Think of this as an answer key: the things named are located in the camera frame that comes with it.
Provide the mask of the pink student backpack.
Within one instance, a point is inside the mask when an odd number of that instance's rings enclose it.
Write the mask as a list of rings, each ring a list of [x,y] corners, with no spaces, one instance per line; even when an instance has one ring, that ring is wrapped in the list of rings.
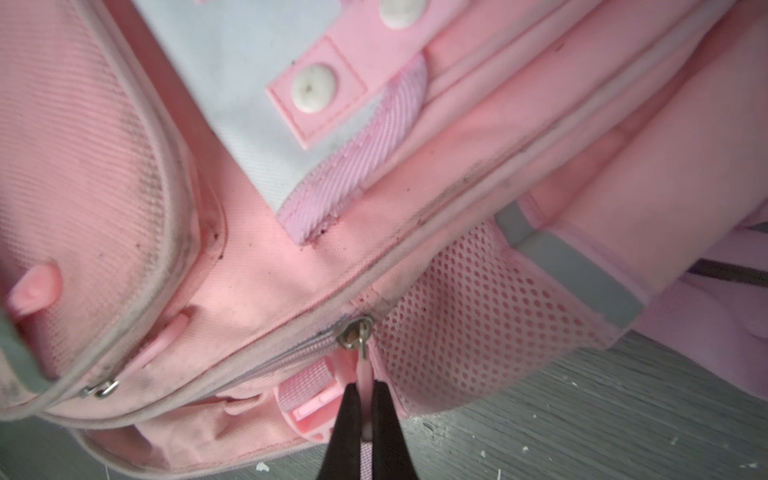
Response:
[[[143,479],[637,331],[767,395],[763,1],[5,1],[1,417]]]

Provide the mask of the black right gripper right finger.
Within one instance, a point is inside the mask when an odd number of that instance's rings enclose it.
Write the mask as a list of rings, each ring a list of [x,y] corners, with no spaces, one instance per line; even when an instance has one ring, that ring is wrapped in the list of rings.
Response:
[[[418,480],[388,385],[376,380],[372,396],[372,478]]]

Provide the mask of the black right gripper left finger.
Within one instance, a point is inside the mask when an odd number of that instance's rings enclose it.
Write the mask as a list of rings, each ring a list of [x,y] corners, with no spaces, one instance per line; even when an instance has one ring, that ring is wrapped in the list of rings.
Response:
[[[344,390],[317,480],[361,479],[361,436],[363,411],[354,383]]]

